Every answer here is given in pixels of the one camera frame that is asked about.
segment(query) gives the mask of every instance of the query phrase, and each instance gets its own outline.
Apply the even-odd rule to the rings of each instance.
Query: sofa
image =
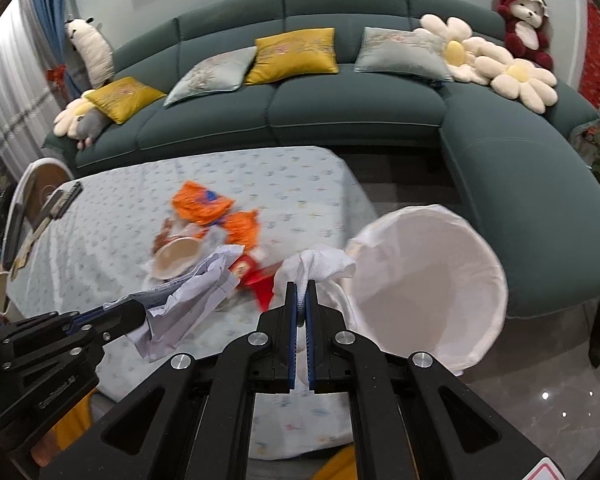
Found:
[[[195,153],[263,146],[439,148],[468,220],[500,258],[510,317],[555,312],[600,296],[600,186],[566,139],[597,111],[559,82],[544,116],[490,88],[434,89],[384,73],[356,73],[363,29],[413,30],[423,14],[457,16],[502,44],[495,12],[460,0],[229,0],[192,10],[114,53],[116,78],[169,92],[196,63],[290,30],[334,27],[340,73],[243,86],[170,108],[159,100],[94,146],[52,134],[77,175]]]

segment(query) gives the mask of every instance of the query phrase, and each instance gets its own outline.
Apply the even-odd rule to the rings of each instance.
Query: blue curtain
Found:
[[[64,0],[33,0],[33,7],[58,65],[64,63]],[[68,72],[64,84],[70,99],[80,97],[80,89]]]

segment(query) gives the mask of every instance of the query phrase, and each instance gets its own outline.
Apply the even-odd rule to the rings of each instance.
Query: tablecloth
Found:
[[[82,194],[35,244],[8,295],[24,316],[84,312],[141,290],[141,266],[172,214],[170,199],[195,180],[259,209],[264,265],[316,243],[342,248],[376,218],[344,161],[317,147],[264,148],[187,156],[82,178]],[[248,294],[226,301],[184,339],[178,351],[202,358],[256,328],[259,310]],[[164,360],[144,361],[122,337],[105,346],[98,388],[120,400]],[[275,459],[351,440],[344,394],[316,396],[300,387],[289,396],[258,395],[250,456]]]

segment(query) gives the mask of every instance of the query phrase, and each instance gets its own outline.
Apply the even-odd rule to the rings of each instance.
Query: gray tile floor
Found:
[[[422,156],[339,155],[378,214],[442,203],[462,214],[442,168]],[[463,380],[574,480],[600,450],[600,368],[587,357],[595,302],[533,320],[507,320],[494,346]]]

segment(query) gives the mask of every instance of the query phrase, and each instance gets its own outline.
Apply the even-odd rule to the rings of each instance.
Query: yellow throw pillow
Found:
[[[129,120],[166,94],[132,77],[123,77],[84,96],[116,124]]]
[[[300,74],[337,74],[334,28],[307,28],[258,38],[256,61],[244,83],[273,83]]]

